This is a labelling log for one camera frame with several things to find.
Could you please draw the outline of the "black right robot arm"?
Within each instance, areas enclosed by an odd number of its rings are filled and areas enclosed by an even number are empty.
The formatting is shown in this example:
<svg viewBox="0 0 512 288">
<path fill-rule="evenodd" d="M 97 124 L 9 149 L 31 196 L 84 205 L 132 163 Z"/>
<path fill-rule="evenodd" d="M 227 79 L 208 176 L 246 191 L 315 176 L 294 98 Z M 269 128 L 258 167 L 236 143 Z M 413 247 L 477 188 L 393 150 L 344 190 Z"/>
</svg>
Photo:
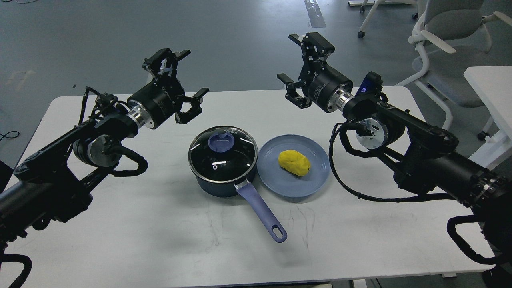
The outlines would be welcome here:
<svg viewBox="0 0 512 288">
<path fill-rule="evenodd" d="M 360 199 L 377 202 L 423 202 L 453 199 L 470 208 L 471 215 L 448 220 L 447 232 L 463 254 L 479 264 L 511 261 L 511 181 L 456 152 L 458 139 L 389 103 L 382 78 L 369 72 L 357 92 L 353 82 L 327 63 L 335 48 L 320 33 L 289 35 L 300 46 L 303 66 L 286 86 L 286 98 L 305 109 L 315 103 L 327 113 L 342 112 L 345 121 L 331 133 L 328 161 L 336 180 Z M 334 166 L 333 148 L 339 139 L 344 149 L 360 158 L 377 158 L 393 171 L 405 198 L 377 198 L 344 184 Z"/>
</svg>

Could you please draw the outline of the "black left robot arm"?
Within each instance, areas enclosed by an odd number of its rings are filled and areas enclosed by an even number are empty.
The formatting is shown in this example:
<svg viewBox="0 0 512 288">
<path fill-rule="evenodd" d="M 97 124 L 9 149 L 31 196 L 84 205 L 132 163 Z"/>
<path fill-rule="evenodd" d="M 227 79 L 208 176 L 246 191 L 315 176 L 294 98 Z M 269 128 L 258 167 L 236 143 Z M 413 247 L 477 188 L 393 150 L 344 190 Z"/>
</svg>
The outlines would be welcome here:
<svg viewBox="0 0 512 288">
<path fill-rule="evenodd" d="M 189 50 L 169 48 L 144 59 L 152 80 L 126 101 L 86 87 L 78 124 L 14 169 L 18 182 L 1 193 L 1 263 L 23 264 L 11 283 L 20 288 L 32 269 L 29 257 L 7 254 L 8 243 L 44 230 L 51 221 L 67 222 L 92 202 L 91 191 L 107 176 L 133 177 L 148 169 L 147 160 L 122 145 L 146 126 L 157 129 L 171 116 L 186 124 L 201 112 L 202 88 L 188 97 L 177 78 L 179 61 Z"/>
</svg>

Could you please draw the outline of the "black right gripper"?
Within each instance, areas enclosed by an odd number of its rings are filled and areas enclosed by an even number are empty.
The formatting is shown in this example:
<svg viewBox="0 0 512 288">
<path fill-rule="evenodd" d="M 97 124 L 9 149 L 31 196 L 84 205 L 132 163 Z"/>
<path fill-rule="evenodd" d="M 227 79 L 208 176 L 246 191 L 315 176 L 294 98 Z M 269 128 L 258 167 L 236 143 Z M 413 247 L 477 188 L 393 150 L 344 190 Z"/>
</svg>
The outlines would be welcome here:
<svg viewBox="0 0 512 288">
<path fill-rule="evenodd" d="M 300 109 L 310 107 L 311 101 L 327 113 L 340 109 L 338 100 L 342 93 L 351 93 L 353 81 L 327 64 L 328 56 L 335 51 L 333 44 L 318 32 L 302 36 L 290 34 L 288 38 L 300 46 L 304 69 L 314 70 L 314 73 L 306 86 L 306 96 L 300 96 L 296 91 L 302 88 L 302 82 L 293 82 L 285 73 L 278 74 L 277 79 L 285 85 L 285 98 Z"/>
</svg>

